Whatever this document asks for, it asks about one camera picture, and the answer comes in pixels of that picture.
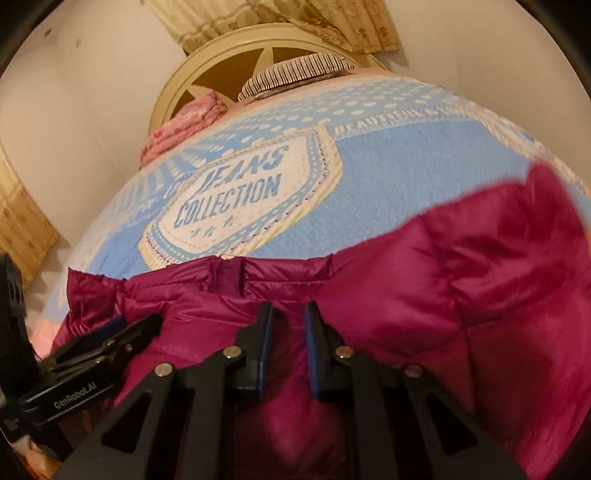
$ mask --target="pink blanket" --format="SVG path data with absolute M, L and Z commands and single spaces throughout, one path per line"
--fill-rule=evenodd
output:
M 189 102 L 148 139 L 140 155 L 142 166 L 209 127 L 227 111 L 228 107 L 214 90 Z

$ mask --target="quilted fabric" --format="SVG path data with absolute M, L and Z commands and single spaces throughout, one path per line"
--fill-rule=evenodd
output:
M 149 137 L 139 155 L 142 166 L 209 127 L 227 112 L 228 107 L 214 90 L 190 101 Z
M 238 94 L 238 100 L 242 101 L 259 93 L 302 80 L 354 68 L 355 66 L 350 62 L 332 53 L 313 53 L 284 60 L 261 70 L 248 79 Z
M 342 479 L 343 426 L 312 400 L 303 303 L 348 345 L 390 366 L 424 364 L 533 480 L 554 467 L 591 407 L 591 275 L 583 227 L 560 182 L 535 166 L 325 258 L 206 257 L 114 280 L 71 271 L 54 346 L 123 314 L 161 312 L 130 364 L 128 394 L 157 364 L 185 367 L 231 344 L 263 300 L 275 328 L 265 401 L 235 422 L 236 478 Z

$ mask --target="metal screw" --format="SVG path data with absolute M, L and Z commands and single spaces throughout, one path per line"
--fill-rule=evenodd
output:
M 222 353 L 226 358 L 237 358 L 242 354 L 242 349 L 238 345 L 230 345 Z
M 423 374 L 421 365 L 411 364 L 404 367 L 404 375 L 410 378 L 419 378 Z
M 174 371 L 171 364 L 159 364 L 154 368 L 154 373 L 159 377 L 167 377 Z
M 335 350 L 336 356 L 338 356 L 342 360 L 347 360 L 354 356 L 355 350 L 353 350 L 350 346 L 343 345 L 338 347 Z

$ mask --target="pink cloth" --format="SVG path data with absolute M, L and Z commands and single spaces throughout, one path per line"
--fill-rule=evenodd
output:
M 45 318 L 37 320 L 35 328 L 29 335 L 29 341 L 39 357 L 45 358 L 51 353 L 51 344 L 59 332 L 60 326 L 59 323 L 52 323 Z
M 209 127 L 227 113 L 228 107 L 214 91 L 201 95 L 182 107 L 174 118 L 157 129 L 148 139 L 140 160 L 146 166 L 152 160 Z

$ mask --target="striped pillow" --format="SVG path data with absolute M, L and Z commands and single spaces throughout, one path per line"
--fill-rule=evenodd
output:
M 352 70 L 355 65 L 332 53 L 313 53 L 275 63 L 248 79 L 238 94 L 242 101 L 262 92 L 327 74 Z

